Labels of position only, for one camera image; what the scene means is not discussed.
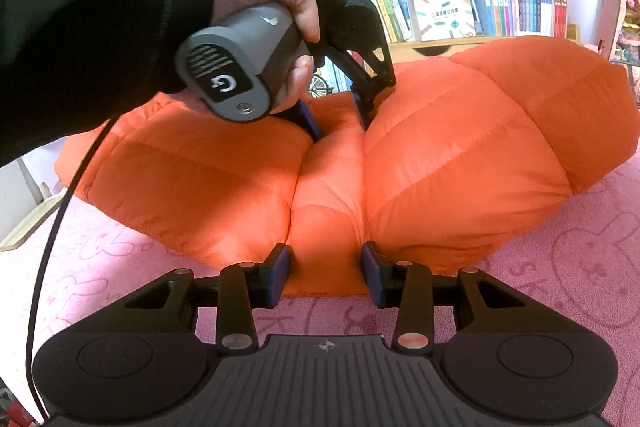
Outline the black jacket left forearm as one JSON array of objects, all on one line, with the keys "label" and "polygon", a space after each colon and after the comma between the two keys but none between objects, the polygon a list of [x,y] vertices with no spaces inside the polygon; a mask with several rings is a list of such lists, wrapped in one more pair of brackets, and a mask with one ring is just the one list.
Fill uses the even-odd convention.
[{"label": "black jacket left forearm", "polygon": [[1,0],[1,159],[184,89],[178,47],[214,0]]}]

